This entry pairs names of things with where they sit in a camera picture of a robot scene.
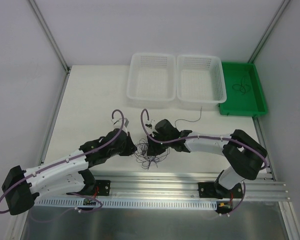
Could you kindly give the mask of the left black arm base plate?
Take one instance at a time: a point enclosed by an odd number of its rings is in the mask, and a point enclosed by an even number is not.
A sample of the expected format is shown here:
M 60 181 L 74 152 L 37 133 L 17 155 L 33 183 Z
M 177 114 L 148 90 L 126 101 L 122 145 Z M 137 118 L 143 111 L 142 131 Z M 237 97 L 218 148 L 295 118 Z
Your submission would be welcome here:
M 95 189 L 94 196 L 107 197 L 110 195 L 111 181 L 103 180 L 103 179 L 96 180 L 94 189 Z

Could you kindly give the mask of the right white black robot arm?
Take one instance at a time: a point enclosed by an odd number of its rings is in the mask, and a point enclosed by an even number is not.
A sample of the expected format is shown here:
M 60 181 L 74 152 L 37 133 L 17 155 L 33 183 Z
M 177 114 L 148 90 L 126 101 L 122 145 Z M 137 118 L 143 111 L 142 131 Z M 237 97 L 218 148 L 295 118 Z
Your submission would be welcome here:
M 167 119 L 156 125 L 143 124 L 147 135 L 148 156 L 160 155 L 171 148 L 180 153 L 203 152 L 226 158 L 230 166 L 214 182 L 199 188 L 204 198 L 228 198 L 244 180 L 255 180 L 267 167 L 267 150 L 245 131 L 236 129 L 226 135 L 204 135 L 192 130 L 178 130 Z

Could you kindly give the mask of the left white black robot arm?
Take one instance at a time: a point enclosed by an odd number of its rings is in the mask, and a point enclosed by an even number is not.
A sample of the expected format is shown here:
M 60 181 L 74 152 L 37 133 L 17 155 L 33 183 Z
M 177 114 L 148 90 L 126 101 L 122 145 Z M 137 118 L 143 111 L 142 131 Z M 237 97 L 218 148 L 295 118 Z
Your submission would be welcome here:
M 28 169 L 17 165 L 9 170 L 1 187 L 8 207 L 6 212 L 19 215 L 52 195 L 72 192 L 91 195 L 96 181 L 90 168 L 117 155 L 130 156 L 135 151 L 130 132 L 116 128 L 49 164 Z

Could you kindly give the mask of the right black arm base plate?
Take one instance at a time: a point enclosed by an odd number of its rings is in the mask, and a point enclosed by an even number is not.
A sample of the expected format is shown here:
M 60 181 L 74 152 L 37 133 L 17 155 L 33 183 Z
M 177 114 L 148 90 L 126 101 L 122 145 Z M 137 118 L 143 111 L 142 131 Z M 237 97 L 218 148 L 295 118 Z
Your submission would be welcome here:
M 232 189 L 226 189 L 222 186 L 216 186 L 214 182 L 199 182 L 198 194 L 200 198 L 208 199 L 241 199 L 243 197 L 243 188 L 237 183 Z

